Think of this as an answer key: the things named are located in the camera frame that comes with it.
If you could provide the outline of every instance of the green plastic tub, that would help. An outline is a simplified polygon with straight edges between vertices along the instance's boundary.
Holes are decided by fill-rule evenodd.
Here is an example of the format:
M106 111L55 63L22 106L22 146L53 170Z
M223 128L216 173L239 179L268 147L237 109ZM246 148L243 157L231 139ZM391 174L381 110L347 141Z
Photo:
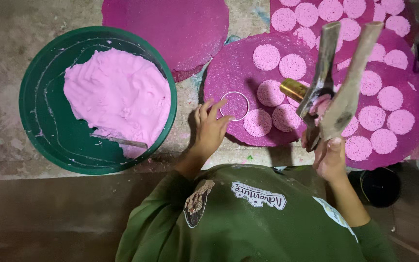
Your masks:
M94 129L73 116L64 95L64 71L88 61L95 50L127 51L153 62L169 82L171 110L156 142L136 159L125 158L119 144L90 137ZM176 85L161 55L133 33L113 27L84 27L56 37L28 66L19 94L25 132L48 160L69 171L100 175L130 168L147 159L166 139L177 110Z

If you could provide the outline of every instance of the round pink disc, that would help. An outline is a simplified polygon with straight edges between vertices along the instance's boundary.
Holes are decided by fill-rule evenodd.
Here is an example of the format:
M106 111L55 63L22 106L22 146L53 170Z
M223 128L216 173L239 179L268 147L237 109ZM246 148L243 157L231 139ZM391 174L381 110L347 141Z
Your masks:
M350 18L340 20L340 35L345 41L353 41L360 36L361 27L357 21Z
M371 51L371 55L368 57L368 62L378 61L384 62L384 56L386 55L386 49L381 44L374 44L373 51Z
M405 109L395 110L387 117L387 128L398 135L410 132L414 123L415 117Z
M382 81L379 74L373 71L363 71L361 76L360 92L365 96L374 96L381 90Z
M286 7L294 7L300 3L300 0L280 0L280 2Z
M275 46L260 45L253 51L253 63L263 71L276 68L280 60L281 55Z
M281 104L272 112L272 123L282 132L294 131L302 122L295 112L295 107L290 104Z
M299 27L294 32L294 36L302 39L305 44L312 49L315 46L316 36L310 28L307 27Z
M297 54L288 54L279 62L279 72L284 78L299 80L306 73L305 60Z
M318 38L316 39L316 50L318 50L318 51L319 51L319 43L320 42L321 42L321 36L318 36ZM342 40L342 38L339 35L339 39L337 39L336 53L340 51L343 44L344 44L344 41Z
M395 111L402 107L404 95L396 87L386 86L378 93L379 105L387 111Z
M366 2L364 0L344 0L344 13L349 18L357 19L363 15L366 9Z
M350 120L349 124L346 126L344 131L342 131L342 136L344 138L349 137L355 133L358 129L358 119L354 116Z
M373 21L375 22L384 22L386 20L386 11L381 4L374 3L374 15Z
M410 33L410 22L399 15L393 15L386 20L386 28L394 30L400 37L406 36Z
M371 147L376 153L388 154L397 147L397 137L389 129L378 129L370 138Z
M337 0L323 0L318 6L318 15L324 21L334 22L339 20L344 13L342 4Z
M296 23L294 11L288 8L280 8L271 16L271 26L279 32L292 30Z
M346 141L347 158L353 161L366 160L372 151L371 142L362 136L352 136Z
M369 131L375 131L381 128L385 120L386 112L375 105L365 106L358 114L360 125Z
M258 87L257 96L261 104L274 107L282 104L285 95L279 89L281 83L276 80L266 80Z
M381 5L390 15L398 15L405 8L404 0L381 0Z
M300 3L295 8L295 16L300 25L310 27L318 21L318 9L314 4Z
M247 116L243 119L243 127L253 137L266 135L271 131L271 126L270 115L261 109L254 109L248 112Z
M384 63L396 68L407 69L408 58L404 52L394 49L384 57Z

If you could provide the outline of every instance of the magenta circular mat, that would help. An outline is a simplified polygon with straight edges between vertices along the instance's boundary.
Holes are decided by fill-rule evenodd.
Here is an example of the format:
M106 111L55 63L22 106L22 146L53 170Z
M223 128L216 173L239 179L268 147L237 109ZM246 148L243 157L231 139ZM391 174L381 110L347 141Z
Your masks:
M224 0L105 0L103 25L148 41L179 82L201 71L223 47L229 29Z
M402 69L388 66L380 62L370 62L366 66L365 70L371 70L381 76L382 87L394 86L403 94L404 102L400 109L408 110L415 116L415 124L413 128L404 135L397 135L397 147L390 153L380 155L374 150L369 155L368 159L363 161L353 161L349 158L346 158L347 166L373 170L377 167L388 166L395 164L405 157L409 156L413 149L419 144L419 74L413 74L410 72L405 72ZM345 79L347 69L342 69L336 74L333 75L334 84L342 83ZM410 82L414 85L415 90L408 84ZM358 117L360 110L368 105L374 105L381 107L378 102L378 95L374 96L364 96L360 95L360 100L358 102L357 113L355 114ZM385 110L386 112L386 122L382 128L387 129L387 117L391 112ZM352 136L364 136L367 139L371 138L373 131L366 130L360 124L358 129L349 137Z
M204 85L204 99L214 98L215 102L227 92L237 91L243 93L250 101L250 110L262 109L272 115L276 107L267 107L257 99L258 86L265 80L282 82L284 78L279 73L279 66L270 71L262 71L253 63L253 51L259 45L270 44L275 46L281 57L288 54L301 56L306 63L306 74L299 80L308 83L313 79L316 57L310 54L310 48L301 44L299 39L291 33L263 33L250 36L225 45L214 57L208 66L208 73ZM245 98L238 94L227 95L227 104L222 108L224 115L231 114L236 119L243 117L247 110ZM237 140L252 146L279 146L287 145L298 140L306 129L304 123L291 132L282 132L274 125L270 132L263 137L253 137L243 127L243 120L233 121L227 128L227 133Z

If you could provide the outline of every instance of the black bucket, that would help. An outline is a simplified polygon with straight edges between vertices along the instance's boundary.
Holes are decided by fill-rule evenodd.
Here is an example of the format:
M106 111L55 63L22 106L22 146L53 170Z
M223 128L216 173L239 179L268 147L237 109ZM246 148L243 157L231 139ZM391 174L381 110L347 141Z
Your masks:
M385 167L373 171L350 172L349 181L364 205L388 207L400 196L400 179Z

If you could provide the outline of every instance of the gold cylinder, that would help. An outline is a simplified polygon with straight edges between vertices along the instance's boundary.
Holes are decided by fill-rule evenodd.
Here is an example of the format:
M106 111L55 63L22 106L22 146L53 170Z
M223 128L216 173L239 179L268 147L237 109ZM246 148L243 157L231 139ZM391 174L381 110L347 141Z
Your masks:
M292 78L286 78L284 81L282 81L279 89L289 98L292 98L293 100L301 103L305 97L305 93L308 87L300 84Z

